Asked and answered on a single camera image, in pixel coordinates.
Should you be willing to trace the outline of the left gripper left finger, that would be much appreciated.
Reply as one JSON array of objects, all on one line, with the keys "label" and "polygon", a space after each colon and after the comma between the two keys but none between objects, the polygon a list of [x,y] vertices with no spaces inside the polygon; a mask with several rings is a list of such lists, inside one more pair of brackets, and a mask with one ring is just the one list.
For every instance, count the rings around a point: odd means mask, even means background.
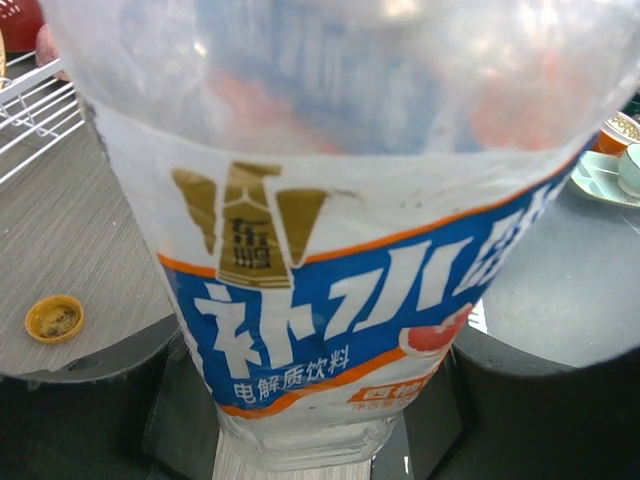
[{"label": "left gripper left finger", "polygon": [[217,443],[174,315],[57,371],[1,378],[4,479],[210,479]]}]

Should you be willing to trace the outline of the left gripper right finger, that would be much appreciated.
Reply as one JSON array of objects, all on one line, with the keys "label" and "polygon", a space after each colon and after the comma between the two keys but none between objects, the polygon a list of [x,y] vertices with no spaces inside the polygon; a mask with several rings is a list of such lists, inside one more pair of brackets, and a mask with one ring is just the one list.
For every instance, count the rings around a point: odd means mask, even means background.
[{"label": "left gripper right finger", "polygon": [[639,351],[574,368],[466,327],[373,479],[636,479]]}]

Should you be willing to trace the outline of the clear plastic water bottle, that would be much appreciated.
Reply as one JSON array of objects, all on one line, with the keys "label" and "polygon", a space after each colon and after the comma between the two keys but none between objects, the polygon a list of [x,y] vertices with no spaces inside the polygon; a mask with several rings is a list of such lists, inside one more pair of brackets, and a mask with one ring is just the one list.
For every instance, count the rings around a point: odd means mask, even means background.
[{"label": "clear plastic water bottle", "polygon": [[639,80],[635,1],[45,1],[226,441],[371,458]]}]

